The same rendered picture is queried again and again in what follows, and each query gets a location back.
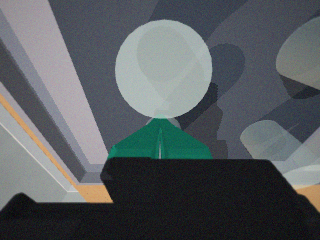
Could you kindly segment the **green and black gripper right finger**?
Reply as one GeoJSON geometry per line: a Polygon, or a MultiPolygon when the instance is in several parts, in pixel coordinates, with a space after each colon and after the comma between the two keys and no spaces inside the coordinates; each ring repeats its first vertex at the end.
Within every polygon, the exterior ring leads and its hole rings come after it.
{"type": "Polygon", "coordinates": [[[161,159],[213,159],[205,144],[179,129],[168,119],[160,119],[161,159]],[[163,140],[164,145],[163,145],[163,140]]]}

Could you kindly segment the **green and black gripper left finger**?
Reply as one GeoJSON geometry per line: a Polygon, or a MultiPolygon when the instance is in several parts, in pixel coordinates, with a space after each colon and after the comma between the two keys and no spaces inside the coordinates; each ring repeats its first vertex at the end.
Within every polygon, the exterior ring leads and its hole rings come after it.
{"type": "Polygon", "coordinates": [[[160,119],[153,118],[149,124],[112,146],[107,159],[112,157],[151,157],[151,159],[159,159],[159,147],[160,119]]]}

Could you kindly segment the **clear glass jar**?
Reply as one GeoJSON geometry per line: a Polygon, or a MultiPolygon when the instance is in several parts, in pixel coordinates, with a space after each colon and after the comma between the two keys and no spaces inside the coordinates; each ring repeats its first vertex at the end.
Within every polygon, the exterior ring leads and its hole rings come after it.
{"type": "Polygon", "coordinates": [[[212,78],[212,59],[203,38],[175,20],[154,20],[132,31],[115,62],[125,101],[137,112],[169,119],[193,109],[212,78]]]}
{"type": "Polygon", "coordinates": [[[288,37],[277,55],[276,69],[282,76],[320,90],[320,16],[288,37]]]}
{"type": "MultiPolygon", "coordinates": [[[[153,118],[151,118],[147,123],[149,124],[151,121],[153,120],[153,118]]],[[[173,125],[175,125],[176,127],[178,127],[179,129],[181,129],[179,122],[175,119],[175,118],[169,118],[168,119],[170,121],[170,123],[172,123],[173,125]]],[[[145,125],[145,126],[146,126],[145,125]]],[[[161,147],[159,147],[159,159],[161,159],[161,147]]]]}
{"type": "Polygon", "coordinates": [[[253,159],[270,160],[295,190],[320,182],[320,157],[277,122],[253,123],[240,140],[253,159]]]}

